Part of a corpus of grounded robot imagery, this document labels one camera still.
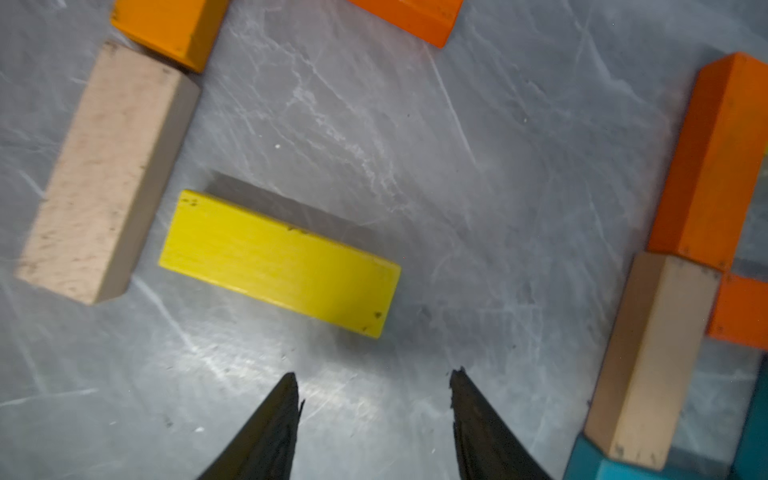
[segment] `yellow wooden block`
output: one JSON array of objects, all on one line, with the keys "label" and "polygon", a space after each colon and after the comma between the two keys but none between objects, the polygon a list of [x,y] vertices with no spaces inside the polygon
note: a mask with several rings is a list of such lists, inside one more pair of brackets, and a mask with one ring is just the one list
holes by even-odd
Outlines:
[{"label": "yellow wooden block", "polygon": [[197,73],[208,55],[229,0],[117,0],[112,25],[131,40]]},{"label": "yellow wooden block", "polygon": [[388,260],[189,190],[160,265],[373,338],[400,277]]}]

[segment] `gray marble surface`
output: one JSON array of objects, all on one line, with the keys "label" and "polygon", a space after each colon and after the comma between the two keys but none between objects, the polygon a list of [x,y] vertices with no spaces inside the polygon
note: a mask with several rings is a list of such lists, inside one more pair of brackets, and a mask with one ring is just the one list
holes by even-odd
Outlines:
[{"label": "gray marble surface", "polygon": [[[286,371],[294,478],[458,478],[465,366],[555,478],[696,71],[762,0],[466,0],[436,50],[343,0],[233,0],[129,290],[12,277],[110,2],[0,2],[0,477],[195,478]],[[768,169],[740,244],[768,263]],[[183,188],[402,264],[378,341],[157,266]],[[670,461],[722,473],[760,354],[705,340]]]}]

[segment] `natural wooden block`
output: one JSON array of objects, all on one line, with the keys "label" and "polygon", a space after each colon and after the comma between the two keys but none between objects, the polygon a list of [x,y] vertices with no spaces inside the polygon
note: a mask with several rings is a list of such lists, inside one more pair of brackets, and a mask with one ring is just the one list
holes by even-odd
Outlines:
[{"label": "natural wooden block", "polygon": [[768,350],[768,283],[725,274],[707,335]]},{"label": "natural wooden block", "polygon": [[608,458],[664,467],[719,280],[688,260],[636,255],[584,427]]},{"label": "natural wooden block", "polygon": [[112,25],[131,40],[202,72],[229,0],[117,0]]},{"label": "natural wooden block", "polygon": [[87,304],[125,291],[199,93],[179,71],[104,44],[17,277]]},{"label": "natural wooden block", "polygon": [[350,0],[436,47],[443,48],[464,0]]},{"label": "natural wooden block", "polygon": [[736,53],[704,67],[648,250],[730,269],[768,144],[768,65]]},{"label": "natural wooden block", "polygon": [[160,265],[373,338],[400,277],[388,260],[188,190]]}]

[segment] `blue block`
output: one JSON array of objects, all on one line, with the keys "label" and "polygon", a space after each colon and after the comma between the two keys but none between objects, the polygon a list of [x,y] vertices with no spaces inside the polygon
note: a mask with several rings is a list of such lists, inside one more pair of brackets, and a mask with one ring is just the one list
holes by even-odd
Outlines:
[{"label": "blue block", "polygon": [[661,472],[614,462],[583,435],[576,438],[563,480],[712,480],[697,473],[667,467]]},{"label": "blue block", "polygon": [[757,377],[731,478],[768,480],[768,358]]}]

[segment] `rectangular block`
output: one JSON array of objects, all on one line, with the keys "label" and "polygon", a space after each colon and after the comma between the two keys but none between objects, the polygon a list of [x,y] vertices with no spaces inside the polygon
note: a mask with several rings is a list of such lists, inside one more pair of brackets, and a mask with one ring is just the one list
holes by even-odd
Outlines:
[{"label": "rectangular block", "polygon": [[400,277],[388,260],[188,190],[160,265],[373,338]]},{"label": "rectangular block", "polygon": [[730,269],[768,144],[768,65],[737,53],[704,67],[648,250]]},{"label": "rectangular block", "polygon": [[350,0],[436,47],[443,48],[464,0]]},{"label": "rectangular block", "polygon": [[714,480],[694,472],[666,467],[661,472],[647,470],[605,458],[584,436],[576,438],[563,480]]},{"label": "rectangular block", "polygon": [[679,257],[636,255],[584,427],[606,457],[664,467],[719,281]]},{"label": "rectangular block", "polygon": [[707,335],[768,350],[768,283],[726,273]]},{"label": "rectangular block", "polygon": [[229,0],[117,0],[112,25],[197,73],[205,69]]},{"label": "rectangular block", "polygon": [[739,449],[733,461],[733,480],[768,480],[768,359],[757,376],[755,393],[746,414]]},{"label": "rectangular block", "polygon": [[18,278],[87,304],[125,291],[199,93],[179,71],[104,44]]}]

